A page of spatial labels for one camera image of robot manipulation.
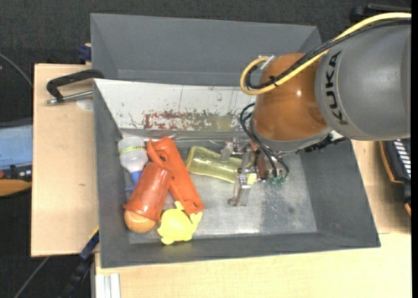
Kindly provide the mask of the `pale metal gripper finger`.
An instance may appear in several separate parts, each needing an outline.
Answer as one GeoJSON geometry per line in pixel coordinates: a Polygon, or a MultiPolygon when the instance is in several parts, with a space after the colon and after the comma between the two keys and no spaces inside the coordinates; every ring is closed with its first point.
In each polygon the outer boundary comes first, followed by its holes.
{"type": "Polygon", "coordinates": [[[232,156],[242,154],[240,138],[231,138],[225,141],[225,146],[221,150],[221,161],[228,161],[232,156]]]}
{"type": "Polygon", "coordinates": [[[233,196],[228,200],[232,207],[246,206],[251,191],[251,185],[246,176],[238,175],[234,181],[233,196]]]}

